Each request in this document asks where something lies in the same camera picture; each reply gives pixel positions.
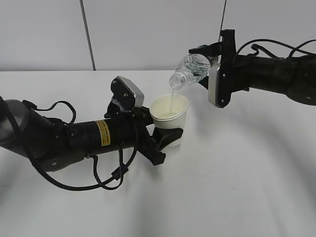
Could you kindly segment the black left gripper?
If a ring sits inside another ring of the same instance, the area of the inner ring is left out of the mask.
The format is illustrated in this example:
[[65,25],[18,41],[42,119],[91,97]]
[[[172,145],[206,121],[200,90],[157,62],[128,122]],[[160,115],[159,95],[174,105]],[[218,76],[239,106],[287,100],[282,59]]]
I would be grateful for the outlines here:
[[183,129],[155,127],[150,135],[147,126],[154,123],[147,107],[124,110],[110,103],[105,118],[111,123],[111,141],[122,141],[126,147],[133,147],[134,153],[140,152],[153,165],[164,163],[166,147],[177,146],[182,142]]

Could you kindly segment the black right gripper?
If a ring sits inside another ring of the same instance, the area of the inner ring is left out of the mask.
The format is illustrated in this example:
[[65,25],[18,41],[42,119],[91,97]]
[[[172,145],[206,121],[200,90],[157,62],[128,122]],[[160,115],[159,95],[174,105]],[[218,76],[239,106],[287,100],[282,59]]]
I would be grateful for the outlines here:
[[[235,30],[222,30],[220,36],[222,37],[222,41],[189,49],[188,53],[200,54],[205,57],[217,57],[221,55],[217,82],[217,107],[222,109],[229,104],[232,93],[243,90],[249,91],[249,86],[246,85],[244,79],[238,78],[237,70],[233,66],[233,60],[237,52]],[[198,84],[208,90],[209,76],[205,76]]]

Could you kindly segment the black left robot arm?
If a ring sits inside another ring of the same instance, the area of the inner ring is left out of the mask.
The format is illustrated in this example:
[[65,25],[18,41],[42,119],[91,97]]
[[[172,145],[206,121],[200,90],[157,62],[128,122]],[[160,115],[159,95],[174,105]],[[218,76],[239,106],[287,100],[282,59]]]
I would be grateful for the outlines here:
[[45,172],[63,169],[89,155],[131,147],[153,165],[159,165],[166,157],[162,150],[183,134],[179,127],[156,127],[149,134],[147,126],[154,123],[149,108],[123,111],[114,100],[108,105],[104,119],[80,123],[41,116],[29,101],[11,99],[4,104],[19,126],[24,144]]

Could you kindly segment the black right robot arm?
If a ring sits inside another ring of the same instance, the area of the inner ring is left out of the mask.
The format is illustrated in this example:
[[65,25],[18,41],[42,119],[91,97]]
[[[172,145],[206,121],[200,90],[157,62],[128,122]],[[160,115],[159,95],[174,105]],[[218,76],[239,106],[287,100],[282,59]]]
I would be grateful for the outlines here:
[[259,39],[251,40],[236,48],[235,31],[225,29],[222,39],[210,45],[189,49],[208,60],[220,57],[212,64],[208,75],[199,83],[208,90],[208,101],[224,108],[231,95],[251,88],[283,94],[289,99],[314,106],[316,104],[316,55],[288,45],[291,51],[280,58],[259,46]]

